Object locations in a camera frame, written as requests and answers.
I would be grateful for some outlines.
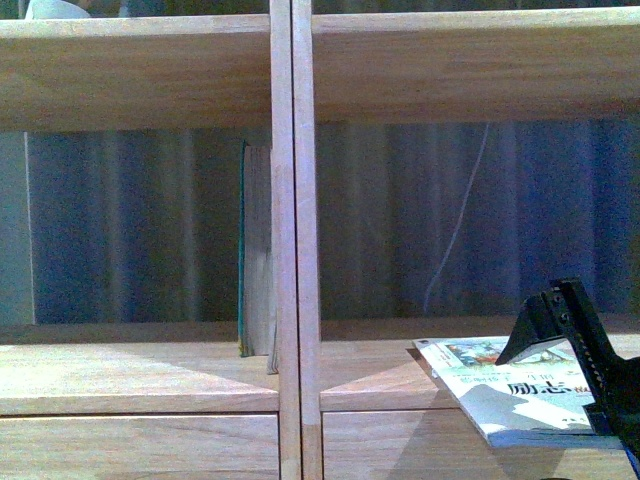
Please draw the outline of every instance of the blue curtain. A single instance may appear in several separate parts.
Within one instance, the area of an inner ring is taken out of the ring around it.
[[[91,135],[29,134],[33,283],[38,323],[81,323],[101,311],[106,238]]]
[[[392,132],[391,155],[400,164],[391,172],[399,199],[396,264],[410,313],[420,312],[450,241],[483,130]],[[463,227],[426,313],[513,313],[550,279],[576,275],[602,311],[627,311],[638,138],[621,121],[492,125]]]

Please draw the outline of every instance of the book cover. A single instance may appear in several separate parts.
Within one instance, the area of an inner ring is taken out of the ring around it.
[[[621,448],[617,437],[593,433],[583,409],[593,397],[575,357],[549,348],[496,366],[507,340],[432,338],[414,344],[434,380],[491,446]]]

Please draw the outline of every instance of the cabinet door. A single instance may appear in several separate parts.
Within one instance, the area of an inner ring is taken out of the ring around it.
[[[0,478],[278,479],[276,415],[1,419]]]
[[[490,448],[459,409],[323,416],[326,480],[628,480],[622,451]]]

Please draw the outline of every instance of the wood grain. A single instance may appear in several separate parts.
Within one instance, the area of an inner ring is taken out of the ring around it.
[[[318,15],[318,121],[449,122],[640,110],[640,8]]]
[[[300,396],[303,478],[323,478],[318,362],[320,287],[316,193],[311,0],[292,2],[296,165],[296,247],[300,323]]]
[[[237,343],[4,345],[0,378],[0,415],[278,410]]]
[[[271,0],[271,225],[280,396],[283,480],[302,477],[298,294],[293,159],[291,2]]]
[[[640,355],[636,319],[607,315],[602,320],[621,356]],[[409,339],[509,335],[514,321],[512,317],[461,317],[323,322],[325,338],[349,341],[322,343],[320,408],[323,412],[455,408],[450,394],[425,374],[428,367]],[[405,340],[351,340],[400,336]],[[560,347],[570,352],[567,342]]]
[[[458,409],[323,414],[325,479],[628,480],[622,451],[490,448]]]
[[[276,415],[2,419],[0,477],[278,479]]]
[[[0,129],[267,123],[269,16],[0,21]]]

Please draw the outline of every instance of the light wood surface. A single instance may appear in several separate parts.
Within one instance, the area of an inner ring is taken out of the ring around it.
[[[292,8],[302,463],[303,478],[315,480],[323,473],[312,1],[294,1]]]
[[[0,21],[0,129],[267,123],[269,16]]]
[[[640,110],[640,8],[318,15],[319,121],[445,122]]]
[[[0,415],[278,410],[237,343],[3,345],[0,378]]]
[[[283,480],[302,477],[291,2],[271,0],[271,225],[280,391],[280,466]]]
[[[439,390],[412,344],[423,337],[509,335],[513,317],[405,318],[323,322],[319,371],[323,412],[455,408]],[[640,355],[640,322],[606,315],[603,324],[623,357]],[[357,340],[358,338],[378,340]],[[384,338],[402,338],[405,340]],[[567,342],[563,345],[570,351]]]
[[[622,451],[492,449],[458,409],[323,415],[325,479],[628,480]]]
[[[0,420],[11,480],[278,479],[276,415]]]

